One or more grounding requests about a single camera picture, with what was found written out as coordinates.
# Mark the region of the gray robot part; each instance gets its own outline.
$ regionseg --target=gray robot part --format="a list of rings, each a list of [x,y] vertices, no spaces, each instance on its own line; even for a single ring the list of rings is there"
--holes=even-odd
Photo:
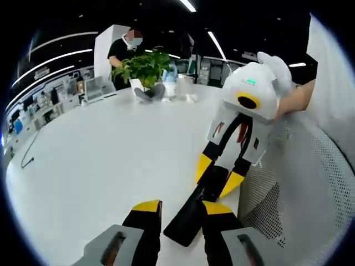
[[[131,266],[142,229],[113,225],[97,236],[84,248],[84,255],[72,266],[102,266],[104,257],[118,238],[122,239],[113,266]]]

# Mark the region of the black cable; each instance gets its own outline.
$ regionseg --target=black cable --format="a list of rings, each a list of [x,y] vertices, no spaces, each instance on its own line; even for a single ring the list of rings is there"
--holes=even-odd
[[[24,159],[25,159],[25,157],[26,157],[26,155],[27,155],[29,149],[32,147],[34,141],[36,140],[36,138],[37,138],[39,132],[40,132],[40,129],[37,131],[37,134],[36,134],[35,137],[33,138],[31,144],[30,144],[30,145],[28,146],[28,148],[27,148],[27,151],[24,153],[24,155],[23,155],[23,157],[22,157],[22,161],[21,161],[21,168],[22,168],[22,169],[24,169],[30,162],[32,162],[32,161],[34,160],[34,158],[32,157],[31,159],[29,159],[29,161],[28,161],[27,163],[23,164],[23,161],[24,161]]]

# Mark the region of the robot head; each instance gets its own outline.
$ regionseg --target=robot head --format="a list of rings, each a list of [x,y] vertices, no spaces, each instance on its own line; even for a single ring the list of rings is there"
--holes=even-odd
[[[255,119],[273,120],[279,97],[274,88],[276,77],[269,67],[249,63],[234,71],[223,86],[224,102]]]

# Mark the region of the green leaves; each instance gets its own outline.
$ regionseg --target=green leaves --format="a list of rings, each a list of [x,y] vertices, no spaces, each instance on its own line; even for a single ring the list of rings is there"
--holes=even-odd
[[[163,74],[169,70],[170,58],[167,53],[154,49],[152,53],[145,52],[139,57],[124,59],[122,65],[112,71],[112,76],[121,75],[124,83],[138,78],[144,87],[151,88]]]

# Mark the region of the small white object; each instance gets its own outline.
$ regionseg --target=small white object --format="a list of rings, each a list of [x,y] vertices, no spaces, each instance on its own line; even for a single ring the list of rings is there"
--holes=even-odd
[[[188,103],[195,103],[197,102],[197,95],[196,94],[187,94],[186,95],[186,101]]]

